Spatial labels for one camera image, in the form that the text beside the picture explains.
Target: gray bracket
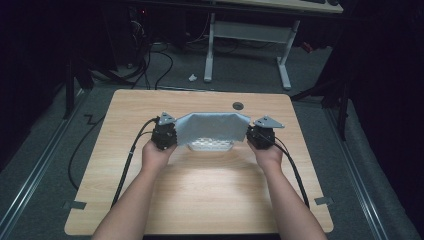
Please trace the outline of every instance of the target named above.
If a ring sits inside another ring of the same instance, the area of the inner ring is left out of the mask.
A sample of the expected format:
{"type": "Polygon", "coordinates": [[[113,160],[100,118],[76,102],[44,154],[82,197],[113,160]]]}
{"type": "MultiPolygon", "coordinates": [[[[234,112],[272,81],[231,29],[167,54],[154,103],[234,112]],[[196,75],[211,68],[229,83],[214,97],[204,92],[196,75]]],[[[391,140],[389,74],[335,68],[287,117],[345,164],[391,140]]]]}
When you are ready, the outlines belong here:
{"type": "Polygon", "coordinates": [[[175,121],[176,120],[174,117],[172,117],[166,112],[163,112],[159,119],[159,125],[166,125],[166,124],[174,123],[175,121]]]}
{"type": "Polygon", "coordinates": [[[81,209],[84,210],[85,205],[87,205],[87,203],[85,202],[78,202],[78,201],[65,201],[65,203],[63,204],[63,209],[81,209]]]}
{"type": "Polygon", "coordinates": [[[317,205],[325,204],[325,205],[328,206],[328,205],[333,204],[334,203],[334,200],[331,197],[321,197],[321,198],[315,198],[315,203],[317,205]]]}
{"type": "Polygon", "coordinates": [[[254,121],[253,124],[262,128],[284,128],[283,124],[275,121],[268,115],[265,115],[264,117],[254,121]]]}

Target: table top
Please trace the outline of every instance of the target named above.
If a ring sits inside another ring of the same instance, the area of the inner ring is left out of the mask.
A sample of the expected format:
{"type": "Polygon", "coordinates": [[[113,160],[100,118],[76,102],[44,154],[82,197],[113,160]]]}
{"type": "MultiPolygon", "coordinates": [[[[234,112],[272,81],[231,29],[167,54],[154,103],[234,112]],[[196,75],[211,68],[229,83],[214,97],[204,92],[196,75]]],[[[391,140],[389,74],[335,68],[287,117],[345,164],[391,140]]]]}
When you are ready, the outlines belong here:
{"type": "MultiPolygon", "coordinates": [[[[65,232],[91,235],[109,211],[130,147],[140,128],[165,111],[175,118],[191,112],[239,112],[251,122],[269,115],[285,125],[275,129],[287,146],[302,177],[312,213],[324,231],[333,223],[323,197],[290,98],[283,94],[118,90],[93,149],[65,232]],[[241,102],[244,109],[233,109],[241,102]]],[[[152,130],[154,124],[146,128],[152,130]]],[[[139,139],[122,193],[141,168],[141,149],[150,139],[139,139]]],[[[299,187],[286,158],[282,169],[299,196],[299,187]]],[[[227,152],[194,152],[179,146],[158,178],[146,234],[276,233],[266,180],[255,156],[244,142],[227,152]]]]}
{"type": "Polygon", "coordinates": [[[283,9],[293,9],[311,12],[323,13],[342,13],[343,8],[339,5],[332,6],[327,1],[322,3],[313,3],[301,0],[216,0],[222,3],[234,3],[244,5],[255,5],[262,7],[273,7],[283,9]]]}

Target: person's right hand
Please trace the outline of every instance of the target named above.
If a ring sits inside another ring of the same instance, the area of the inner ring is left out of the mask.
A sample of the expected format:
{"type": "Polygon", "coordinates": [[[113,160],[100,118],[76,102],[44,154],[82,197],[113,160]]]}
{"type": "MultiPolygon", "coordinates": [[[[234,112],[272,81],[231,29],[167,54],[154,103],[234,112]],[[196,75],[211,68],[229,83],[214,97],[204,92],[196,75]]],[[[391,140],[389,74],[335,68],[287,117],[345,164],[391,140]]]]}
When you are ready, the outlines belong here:
{"type": "Polygon", "coordinates": [[[283,152],[280,149],[276,146],[271,146],[268,149],[256,149],[249,141],[247,141],[247,144],[255,153],[256,162],[258,162],[259,167],[262,168],[264,173],[271,170],[281,171],[283,152]]]}

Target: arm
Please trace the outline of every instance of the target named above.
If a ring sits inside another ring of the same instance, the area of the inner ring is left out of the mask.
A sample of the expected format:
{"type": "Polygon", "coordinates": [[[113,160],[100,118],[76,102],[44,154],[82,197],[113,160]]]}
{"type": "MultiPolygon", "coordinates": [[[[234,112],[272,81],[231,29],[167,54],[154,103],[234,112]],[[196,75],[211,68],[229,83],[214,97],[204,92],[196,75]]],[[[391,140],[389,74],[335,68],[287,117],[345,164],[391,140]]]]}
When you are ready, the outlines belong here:
{"type": "Polygon", "coordinates": [[[327,239],[315,216],[284,176],[281,170],[281,150],[275,146],[258,150],[248,144],[265,174],[281,239],[327,239]]]}
{"type": "Polygon", "coordinates": [[[121,198],[97,227],[92,239],[141,239],[156,178],[176,145],[160,151],[152,141],[143,147],[142,167],[121,198]]]}

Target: black cabinet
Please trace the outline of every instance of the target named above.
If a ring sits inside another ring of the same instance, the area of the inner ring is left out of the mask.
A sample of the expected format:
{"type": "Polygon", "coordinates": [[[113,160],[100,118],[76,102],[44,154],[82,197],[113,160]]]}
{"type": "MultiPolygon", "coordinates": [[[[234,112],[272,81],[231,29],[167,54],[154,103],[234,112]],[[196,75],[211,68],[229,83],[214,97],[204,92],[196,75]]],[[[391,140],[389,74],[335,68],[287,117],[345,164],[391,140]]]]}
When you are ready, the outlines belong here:
{"type": "Polygon", "coordinates": [[[0,169],[65,80],[63,26],[49,1],[0,6],[0,169]]]}

